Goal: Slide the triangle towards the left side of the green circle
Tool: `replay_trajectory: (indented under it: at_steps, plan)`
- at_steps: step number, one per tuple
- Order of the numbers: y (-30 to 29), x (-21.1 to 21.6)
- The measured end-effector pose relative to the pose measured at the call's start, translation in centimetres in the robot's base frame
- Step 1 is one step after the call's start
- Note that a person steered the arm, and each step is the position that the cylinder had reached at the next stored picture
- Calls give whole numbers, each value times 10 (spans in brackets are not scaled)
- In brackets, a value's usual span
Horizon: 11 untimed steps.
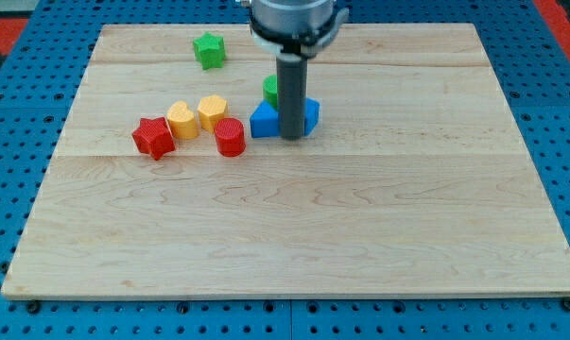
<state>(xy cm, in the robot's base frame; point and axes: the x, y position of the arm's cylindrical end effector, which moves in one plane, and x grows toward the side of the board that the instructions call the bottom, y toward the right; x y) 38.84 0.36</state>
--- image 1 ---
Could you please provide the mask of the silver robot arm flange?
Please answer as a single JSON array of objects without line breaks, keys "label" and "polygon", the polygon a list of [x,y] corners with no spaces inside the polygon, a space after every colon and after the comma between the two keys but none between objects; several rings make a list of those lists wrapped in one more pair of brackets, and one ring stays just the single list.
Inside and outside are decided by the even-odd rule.
[{"label": "silver robot arm flange", "polygon": [[335,0],[236,0],[249,13],[255,43],[287,61],[314,58],[337,37],[350,16]]}]

